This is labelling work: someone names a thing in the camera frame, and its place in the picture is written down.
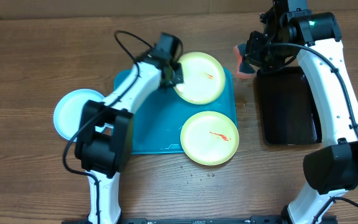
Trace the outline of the orange green sponge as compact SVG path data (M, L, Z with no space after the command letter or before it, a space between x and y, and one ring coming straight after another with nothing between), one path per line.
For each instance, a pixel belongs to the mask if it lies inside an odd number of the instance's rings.
M239 44L233 48L234 55L237 58L237 66L235 76L237 78L250 79L254 78L255 70L251 65L243 61L243 56L246 54L246 44Z

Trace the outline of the yellow plate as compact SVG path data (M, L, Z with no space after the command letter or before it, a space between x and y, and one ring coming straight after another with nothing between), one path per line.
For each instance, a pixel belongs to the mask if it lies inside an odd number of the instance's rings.
M231 119L215 111L202 111L183 125L180 143L193 161L216 166L227 162L239 146L239 132Z
M174 90L179 97L195 105L206 105L217 100L226 85L223 66L203 52L189 52L179 58L183 82Z

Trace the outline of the light blue plate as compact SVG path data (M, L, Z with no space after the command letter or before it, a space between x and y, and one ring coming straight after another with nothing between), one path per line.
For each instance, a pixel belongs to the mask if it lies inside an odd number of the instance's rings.
M99 102L104 96L96 90L79 89L66 94L56 105L53 125L62 138L70 140L80 126L82 109L88 100Z

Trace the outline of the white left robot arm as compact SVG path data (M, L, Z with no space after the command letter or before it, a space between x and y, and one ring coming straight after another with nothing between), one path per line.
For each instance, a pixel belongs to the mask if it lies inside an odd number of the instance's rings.
M134 115L154 91L183 83L182 53L178 37L161 33L155 45L131 58L130 74L112 93L85 103L79 128L68 142L81 162L79 174L89 180L91 210L85 223L119 223L119 174L132 153Z

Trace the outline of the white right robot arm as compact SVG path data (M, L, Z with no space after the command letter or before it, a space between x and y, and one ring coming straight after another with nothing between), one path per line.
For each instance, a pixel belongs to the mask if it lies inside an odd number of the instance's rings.
M330 206L358 186L358 102L344 62L342 33L330 12L315 14L306 1L274 1L260 15L264 31L234 49L236 75L276 74L297 61L321 124L323 148L303 159L305 185L280 215L252 223L336 223Z

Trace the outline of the blue plastic tray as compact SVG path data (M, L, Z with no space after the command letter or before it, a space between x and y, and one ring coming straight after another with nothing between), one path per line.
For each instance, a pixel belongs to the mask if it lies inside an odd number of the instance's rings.
M202 111L222 113L237 124L234 84L230 71L224 69L225 88L220 97L206 105L191 104L173 88L150 94L134 115L133 154L182 153L180 133L188 118Z

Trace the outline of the black tray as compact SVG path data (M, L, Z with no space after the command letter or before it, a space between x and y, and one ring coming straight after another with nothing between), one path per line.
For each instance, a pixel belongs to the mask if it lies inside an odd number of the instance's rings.
M301 67L257 72L256 84L264 141L270 145L321 143L321 123Z

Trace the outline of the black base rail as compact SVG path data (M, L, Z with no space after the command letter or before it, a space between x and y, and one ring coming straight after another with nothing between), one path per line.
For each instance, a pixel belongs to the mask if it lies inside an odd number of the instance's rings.
M214 218L214 219L164 219L148 220L146 218L130 218L118 221L119 224L280 224L286 223L277 215L254 215L250 218Z

